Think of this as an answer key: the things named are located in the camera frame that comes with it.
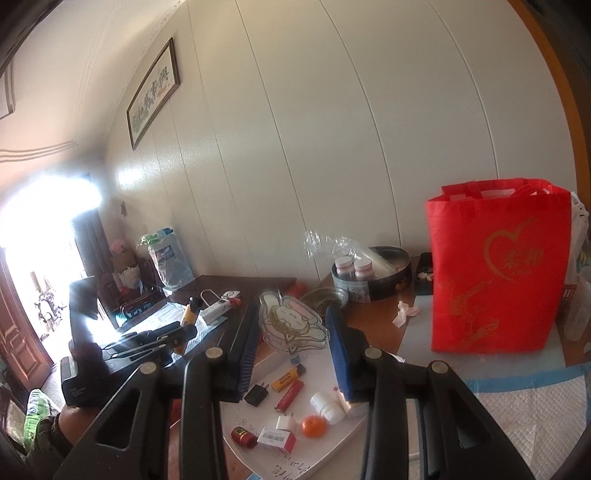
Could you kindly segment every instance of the barcode label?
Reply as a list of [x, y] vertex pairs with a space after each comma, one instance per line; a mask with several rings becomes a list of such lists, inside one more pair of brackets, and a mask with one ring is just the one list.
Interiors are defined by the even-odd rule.
[[272, 447], [283, 448], [288, 442], [290, 432], [277, 429], [263, 429], [259, 435], [259, 443], [263, 445], [270, 445]]
[[285, 440], [283, 435], [274, 435], [272, 433], [266, 433], [262, 437], [269, 440], [275, 440], [276, 442], [283, 442]]

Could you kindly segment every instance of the curtain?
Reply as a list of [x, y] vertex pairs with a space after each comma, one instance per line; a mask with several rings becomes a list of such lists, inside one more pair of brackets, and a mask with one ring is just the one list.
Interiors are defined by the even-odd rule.
[[89, 277], [100, 277], [106, 273], [113, 273], [109, 242], [98, 210], [95, 208], [78, 215], [72, 220], [72, 226], [86, 274]]

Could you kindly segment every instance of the small red bottle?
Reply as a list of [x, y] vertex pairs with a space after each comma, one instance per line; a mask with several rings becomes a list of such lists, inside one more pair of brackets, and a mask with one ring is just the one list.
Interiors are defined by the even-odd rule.
[[256, 437], [243, 427], [236, 427], [232, 430], [232, 440], [246, 448], [254, 448], [257, 444]]

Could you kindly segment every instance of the wooden table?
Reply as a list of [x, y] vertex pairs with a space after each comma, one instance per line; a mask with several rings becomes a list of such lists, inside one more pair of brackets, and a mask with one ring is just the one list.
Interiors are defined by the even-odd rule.
[[[332, 287], [332, 278], [330, 276], [326, 277], [322, 281], [322, 286]], [[398, 314], [398, 301], [402, 300], [409, 305], [413, 305], [414, 298], [414, 291], [411, 287], [403, 291], [399, 296], [389, 299], [372, 303], [349, 303], [345, 311], [347, 325], [361, 330], [370, 345], [388, 352], [398, 353], [402, 337], [404, 337], [404, 332], [406, 331], [406, 325], [396, 328], [393, 327], [392, 321]], [[583, 352], [585, 343], [591, 342], [591, 323], [578, 342], [571, 342], [564, 337], [563, 323], [564, 315], [562, 314], [557, 319], [557, 326], [566, 366], [569, 367], [591, 360], [591, 353], [585, 354]], [[266, 343], [260, 344], [256, 353], [255, 362], [263, 360], [271, 352], [271, 348]], [[169, 448], [169, 480], [178, 478], [178, 469], [176, 467], [178, 463], [175, 463], [178, 462], [178, 443], [172, 440], [173, 437], [171, 435], [171, 445]], [[226, 464], [228, 466], [230, 480], [245, 480], [251, 474], [251, 471], [238, 460], [227, 446], [225, 447]]]
[[[201, 292], [208, 288], [213, 290], [218, 295], [221, 295], [229, 290], [239, 290], [241, 293], [240, 298], [242, 300], [241, 307], [237, 310], [230, 310], [226, 314], [228, 319], [215, 330], [208, 333], [207, 336], [189, 352], [189, 357], [193, 357], [198, 353], [203, 352], [207, 348], [217, 345], [223, 333], [232, 326], [235, 326], [240, 321], [244, 315], [244, 312], [246, 311], [246, 306], [248, 303], [259, 302], [259, 293], [265, 290], [279, 289], [282, 294], [285, 294], [285, 292], [288, 291], [295, 282], [296, 279], [293, 277], [225, 277], [216, 275], [201, 275], [188, 285], [175, 291], [170, 297], [160, 300], [156, 305], [150, 307], [145, 312], [142, 312], [141, 315], [133, 318], [131, 322], [126, 322], [128, 325], [125, 325], [125, 331], [132, 329], [137, 324], [143, 322], [146, 318], [156, 314], [158, 310], [166, 305], [169, 301], [186, 305], [189, 303], [189, 299], [191, 297], [199, 297]], [[208, 301], [209, 299], [215, 300], [213, 295], [207, 293], [205, 295], [208, 295], [206, 296]]]

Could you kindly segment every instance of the red lighter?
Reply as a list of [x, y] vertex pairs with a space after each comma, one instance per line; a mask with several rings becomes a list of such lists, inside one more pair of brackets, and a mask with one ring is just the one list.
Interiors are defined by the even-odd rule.
[[296, 398], [297, 394], [300, 393], [302, 388], [304, 388], [304, 382], [302, 382], [302, 380], [294, 381], [287, 390], [287, 392], [285, 392], [285, 395], [281, 397], [281, 400], [279, 401], [275, 409], [277, 411], [280, 411], [281, 413], [285, 413], [285, 411], [289, 408], [291, 403]]

